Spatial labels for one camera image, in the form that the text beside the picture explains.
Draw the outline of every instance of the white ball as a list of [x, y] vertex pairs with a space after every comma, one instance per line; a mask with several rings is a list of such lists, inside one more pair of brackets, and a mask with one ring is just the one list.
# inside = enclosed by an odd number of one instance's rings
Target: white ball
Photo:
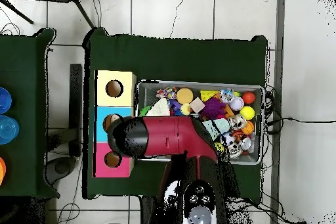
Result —
[[241, 97], [234, 97], [228, 105], [233, 111], [239, 111], [244, 107], [244, 101]]

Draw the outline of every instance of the circular hole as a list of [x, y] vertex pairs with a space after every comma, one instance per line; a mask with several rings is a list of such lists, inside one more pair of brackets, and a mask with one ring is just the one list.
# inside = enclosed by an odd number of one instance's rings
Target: circular hole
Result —
[[120, 97], [123, 93], [123, 84], [118, 80], [111, 80], [106, 84], [105, 89], [110, 97]]
[[117, 153], [109, 152], [104, 158], [105, 164], [110, 168], [118, 167], [121, 163], [121, 156]]
[[102, 128], [105, 130], [105, 132], [108, 132], [108, 127], [116, 119], [119, 119], [119, 115], [117, 114], [110, 114], [105, 117], [104, 121], [102, 122]]

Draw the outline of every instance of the yellow ball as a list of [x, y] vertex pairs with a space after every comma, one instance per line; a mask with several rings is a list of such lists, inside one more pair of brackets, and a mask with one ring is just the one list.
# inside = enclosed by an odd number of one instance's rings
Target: yellow ball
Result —
[[255, 111], [252, 107], [250, 106], [244, 106], [241, 110], [240, 110], [240, 114], [247, 120], [252, 120], [255, 116]]
[[215, 147], [216, 147], [219, 154], [224, 153], [224, 146], [222, 144], [220, 144], [219, 142], [216, 142]]
[[190, 104], [189, 103], [184, 103], [181, 106], [181, 112], [183, 115], [188, 116], [190, 114]]

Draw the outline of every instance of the blue cup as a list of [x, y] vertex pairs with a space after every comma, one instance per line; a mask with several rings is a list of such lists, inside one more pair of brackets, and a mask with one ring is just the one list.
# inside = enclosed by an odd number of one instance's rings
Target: blue cup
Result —
[[13, 118], [0, 115], [0, 145], [11, 142], [18, 136], [20, 128], [18, 122]]
[[12, 97], [9, 92], [0, 88], [0, 114], [3, 114], [8, 111], [12, 104]]

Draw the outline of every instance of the purple toy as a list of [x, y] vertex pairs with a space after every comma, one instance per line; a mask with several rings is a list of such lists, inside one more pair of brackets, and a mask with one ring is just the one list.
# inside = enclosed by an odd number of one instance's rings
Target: purple toy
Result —
[[207, 117], [209, 120], [216, 120], [218, 114], [224, 114], [225, 103], [220, 102], [215, 97], [211, 97], [204, 102], [205, 107], [201, 111], [201, 115]]
[[173, 105], [174, 112], [177, 112], [178, 110], [181, 109], [182, 105], [178, 101], [176, 101], [175, 99], [169, 100], [169, 103], [170, 103], [170, 106]]

